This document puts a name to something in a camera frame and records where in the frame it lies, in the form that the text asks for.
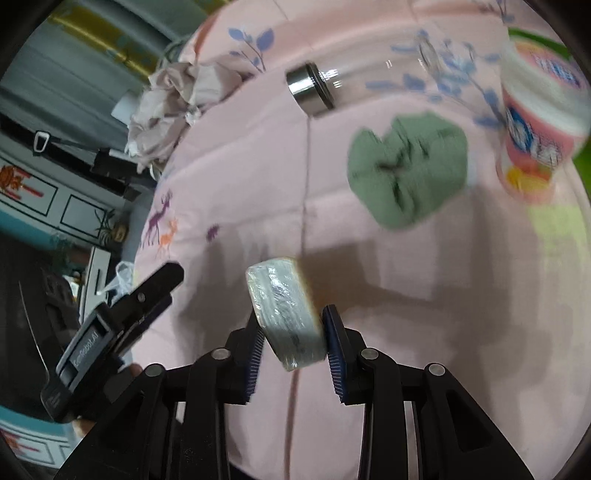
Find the teal curtain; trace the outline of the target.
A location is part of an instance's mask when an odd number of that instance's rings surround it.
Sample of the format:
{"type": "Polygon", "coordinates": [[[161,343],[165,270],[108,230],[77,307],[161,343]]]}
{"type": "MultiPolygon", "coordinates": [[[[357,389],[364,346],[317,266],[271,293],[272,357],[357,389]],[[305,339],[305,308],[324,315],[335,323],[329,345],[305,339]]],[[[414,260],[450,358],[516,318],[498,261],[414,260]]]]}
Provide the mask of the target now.
{"type": "Polygon", "coordinates": [[[111,112],[221,1],[4,1],[1,113],[28,129],[119,136],[111,112]]]}

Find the pink printed bed sheet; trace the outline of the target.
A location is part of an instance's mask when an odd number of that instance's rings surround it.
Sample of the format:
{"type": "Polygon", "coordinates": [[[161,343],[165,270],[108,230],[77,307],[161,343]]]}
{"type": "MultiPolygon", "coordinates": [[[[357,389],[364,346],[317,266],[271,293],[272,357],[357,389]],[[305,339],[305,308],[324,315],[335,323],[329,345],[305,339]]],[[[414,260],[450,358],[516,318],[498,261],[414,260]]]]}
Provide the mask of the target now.
{"type": "Polygon", "coordinates": [[[191,37],[184,62],[263,69],[181,138],[134,259],[185,272],[133,347],[184,366],[249,318],[245,272],[294,257],[318,306],[399,363],[451,370],[533,476],[564,468],[590,423],[590,203],[572,168],[528,204],[496,172],[499,57],[511,28],[552,27],[523,1],[235,1],[191,37]],[[427,37],[439,82],[377,81],[379,97],[314,119],[290,68],[329,48],[427,37]]]}

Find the crumpled beige cloth pile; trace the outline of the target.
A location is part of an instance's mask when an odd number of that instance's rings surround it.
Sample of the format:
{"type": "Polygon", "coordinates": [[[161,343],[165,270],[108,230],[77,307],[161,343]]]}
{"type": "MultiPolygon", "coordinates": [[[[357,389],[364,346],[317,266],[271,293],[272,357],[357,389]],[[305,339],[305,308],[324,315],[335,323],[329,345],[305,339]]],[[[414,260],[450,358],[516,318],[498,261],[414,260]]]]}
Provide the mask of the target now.
{"type": "Polygon", "coordinates": [[[156,70],[128,125],[125,153],[136,171],[166,164],[189,127],[260,73],[249,60],[233,55],[204,63],[174,62],[156,70]]]}

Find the clear glass bottle steel cap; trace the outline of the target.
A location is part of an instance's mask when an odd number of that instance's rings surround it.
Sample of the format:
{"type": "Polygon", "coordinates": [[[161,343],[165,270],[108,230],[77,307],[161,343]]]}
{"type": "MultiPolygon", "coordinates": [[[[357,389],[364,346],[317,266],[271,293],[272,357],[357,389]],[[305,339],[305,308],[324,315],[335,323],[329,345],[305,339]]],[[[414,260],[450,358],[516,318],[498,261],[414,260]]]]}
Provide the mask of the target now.
{"type": "Polygon", "coordinates": [[[325,53],[287,71],[287,89],[305,114],[325,115],[369,99],[424,91],[443,73],[435,47],[424,37],[398,46],[360,43],[325,53]]]}

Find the green cardboard box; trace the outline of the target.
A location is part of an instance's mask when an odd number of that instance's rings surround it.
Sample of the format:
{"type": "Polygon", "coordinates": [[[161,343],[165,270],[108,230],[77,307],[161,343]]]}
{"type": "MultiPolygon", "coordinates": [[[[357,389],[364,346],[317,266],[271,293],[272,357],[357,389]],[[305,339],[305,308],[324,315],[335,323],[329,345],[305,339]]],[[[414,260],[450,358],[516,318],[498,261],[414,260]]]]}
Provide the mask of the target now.
{"type": "Polygon", "coordinates": [[[555,168],[590,134],[590,84],[565,47],[512,31],[501,58],[512,147],[555,168]]]}

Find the yellow tissue pack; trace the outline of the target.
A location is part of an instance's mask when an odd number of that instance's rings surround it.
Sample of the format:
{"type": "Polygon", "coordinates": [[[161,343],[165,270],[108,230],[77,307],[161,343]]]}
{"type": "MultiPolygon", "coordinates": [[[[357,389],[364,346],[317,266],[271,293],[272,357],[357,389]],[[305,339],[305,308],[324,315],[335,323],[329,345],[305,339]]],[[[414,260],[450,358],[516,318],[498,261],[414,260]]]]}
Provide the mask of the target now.
{"type": "Polygon", "coordinates": [[[256,320],[287,371],[325,360],[324,328],[297,260],[273,258],[249,266],[247,289],[256,320]]]}

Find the green towel cloth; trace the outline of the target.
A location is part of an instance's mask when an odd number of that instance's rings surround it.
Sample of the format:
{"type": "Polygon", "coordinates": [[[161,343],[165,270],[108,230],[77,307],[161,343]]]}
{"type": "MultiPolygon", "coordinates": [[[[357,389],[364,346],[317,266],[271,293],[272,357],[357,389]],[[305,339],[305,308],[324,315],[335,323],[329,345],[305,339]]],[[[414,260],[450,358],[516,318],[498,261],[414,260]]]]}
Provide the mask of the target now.
{"type": "Polygon", "coordinates": [[[468,178],[468,138],[432,112],[397,116],[383,136],[362,129],[349,146],[349,188],[377,224],[410,227],[457,195],[468,178]]]}

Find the pink wet wipes canister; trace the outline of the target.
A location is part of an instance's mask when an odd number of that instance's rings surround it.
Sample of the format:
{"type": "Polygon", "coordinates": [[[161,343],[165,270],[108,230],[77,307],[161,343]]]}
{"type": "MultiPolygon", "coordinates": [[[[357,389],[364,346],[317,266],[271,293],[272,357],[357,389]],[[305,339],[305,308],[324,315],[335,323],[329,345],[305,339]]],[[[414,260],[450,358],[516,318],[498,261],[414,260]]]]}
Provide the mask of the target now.
{"type": "Polygon", "coordinates": [[[548,202],[562,165],[590,134],[590,84],[575,61],[535,40],[513,37],[500,60],[506,133],[499,180],[527,203],[548,202]]]}

